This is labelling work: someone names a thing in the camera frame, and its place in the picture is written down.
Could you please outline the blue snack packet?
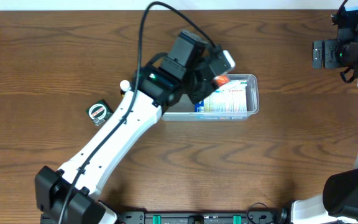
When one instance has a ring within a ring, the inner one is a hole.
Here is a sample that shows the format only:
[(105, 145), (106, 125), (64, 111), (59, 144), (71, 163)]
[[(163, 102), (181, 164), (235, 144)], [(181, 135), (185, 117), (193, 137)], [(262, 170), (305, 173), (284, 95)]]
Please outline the blue snack packet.
[(246, 90), (214, 92), (195, 104), (195, 112), (219, 119), (223, 117), (246, 117), (248, 113)]

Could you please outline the dark green round-label box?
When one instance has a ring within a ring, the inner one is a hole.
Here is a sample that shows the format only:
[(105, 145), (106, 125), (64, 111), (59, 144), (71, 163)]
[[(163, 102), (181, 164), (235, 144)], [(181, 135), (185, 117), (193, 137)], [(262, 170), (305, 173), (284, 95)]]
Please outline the dark green round-label box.
[(92, 120), (93, 124), (98, 127), (113, 115), (113, 110), (105, 100), (99, 100), (86, 110), (86, 114)]

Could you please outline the white green medicine box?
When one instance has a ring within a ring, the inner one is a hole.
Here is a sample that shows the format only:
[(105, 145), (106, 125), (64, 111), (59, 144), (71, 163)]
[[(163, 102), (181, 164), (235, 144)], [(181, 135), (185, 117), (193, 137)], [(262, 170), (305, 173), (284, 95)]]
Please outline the white green medicine box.
[(247, 87), (247, 80), (231, 80), (230, 82), (219, 87), (216, 92), (237, 92), (244, 91)]

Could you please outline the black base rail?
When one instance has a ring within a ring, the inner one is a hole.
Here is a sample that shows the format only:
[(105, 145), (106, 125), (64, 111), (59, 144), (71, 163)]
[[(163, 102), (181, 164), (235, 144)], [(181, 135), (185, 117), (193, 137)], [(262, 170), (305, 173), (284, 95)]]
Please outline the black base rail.
[(263, 205), (250, 207), (242, 212), (148, 212), (133, 210), (114, 212), (106, 209), (99, 223), (116, 224), (248, 224), (248, 223), (290, 223), (286, 208), (277, 210)]

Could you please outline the small dark bottle white cap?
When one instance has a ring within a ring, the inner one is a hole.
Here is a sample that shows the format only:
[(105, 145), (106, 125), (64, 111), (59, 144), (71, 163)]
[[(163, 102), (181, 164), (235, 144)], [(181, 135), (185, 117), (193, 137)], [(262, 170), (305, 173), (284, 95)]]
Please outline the small dark bottle white cap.
[(131, 88), (132, 88), (131, 83), (128, 80), (121, 81), (119, 86), (120, 86), (121, 91), (123, 91), (123, 92), (127, 92), (127, 91), (131, 90)]

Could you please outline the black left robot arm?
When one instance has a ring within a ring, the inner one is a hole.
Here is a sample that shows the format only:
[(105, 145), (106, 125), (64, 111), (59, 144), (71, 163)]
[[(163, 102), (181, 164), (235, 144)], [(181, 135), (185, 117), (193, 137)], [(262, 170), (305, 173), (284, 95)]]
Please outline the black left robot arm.
[(161, 52), (123, 81), (124, 97), (87, 145), (58, 170), (35, 176), (37, 208), (57, 223), (116, 223), (101, 192), (134, 143), (166, 110), (187, 95), (198, 103), (219, 87), (219, 76), (235, 66), (230, 53), (183, 30), (170, 52)]

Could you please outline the clear plastic container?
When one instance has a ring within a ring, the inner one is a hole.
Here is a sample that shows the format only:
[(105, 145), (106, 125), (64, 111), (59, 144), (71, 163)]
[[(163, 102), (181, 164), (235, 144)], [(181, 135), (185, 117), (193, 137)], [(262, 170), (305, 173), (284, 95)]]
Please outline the clear plastic container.
[(259, 89), (253, 74), (229, 74), (231, 81), (193, 104), (187, 95), (164, 113), (164, 121), (246, 120), (259, 112)]

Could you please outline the red white sachet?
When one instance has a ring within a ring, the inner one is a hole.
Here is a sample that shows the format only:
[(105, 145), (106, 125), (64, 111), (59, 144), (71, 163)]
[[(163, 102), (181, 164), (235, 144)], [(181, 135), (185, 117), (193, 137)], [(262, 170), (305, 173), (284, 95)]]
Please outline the red white sachet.
[(229, 83), (231, 80), (227, 75), (219, 75), (214, 77), (213, 82), (218, 86), (219, 88), (227, 83)]

